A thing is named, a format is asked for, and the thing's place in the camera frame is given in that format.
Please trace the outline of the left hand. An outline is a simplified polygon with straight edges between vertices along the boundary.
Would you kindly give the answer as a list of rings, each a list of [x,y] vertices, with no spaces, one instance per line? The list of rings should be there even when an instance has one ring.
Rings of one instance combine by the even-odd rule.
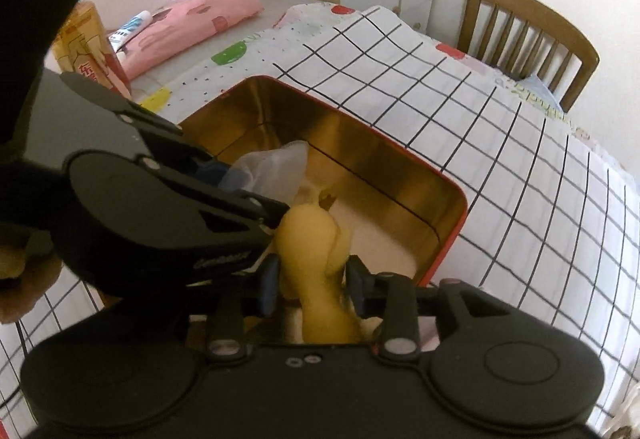
[[[27,253],[25,245],[1,242],[1,323],[10,324],[32,311],[58,281],[62,260],[54,251]]]

